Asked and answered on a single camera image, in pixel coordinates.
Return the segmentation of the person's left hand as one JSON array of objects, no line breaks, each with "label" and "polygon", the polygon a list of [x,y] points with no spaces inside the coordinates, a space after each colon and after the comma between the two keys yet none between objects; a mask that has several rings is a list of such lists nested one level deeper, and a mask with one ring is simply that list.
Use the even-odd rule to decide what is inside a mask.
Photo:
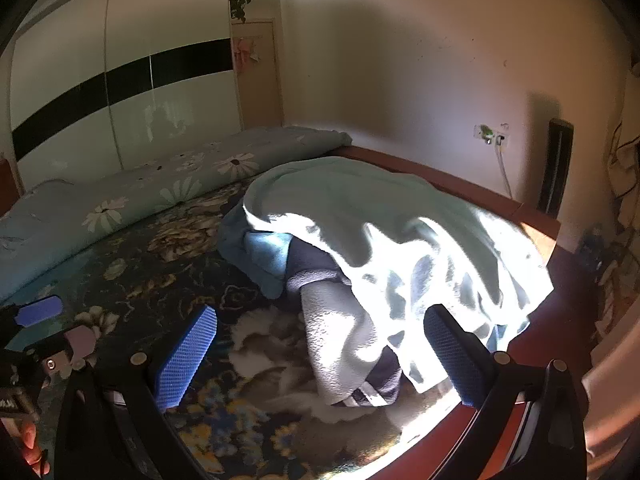
[{"label": "person's left hand", "polygon": [[45,477],[50,471],[48,452],[37,442],[37,428],[33,422],[24,420],[20,429],[22,456],[38,478]]}]

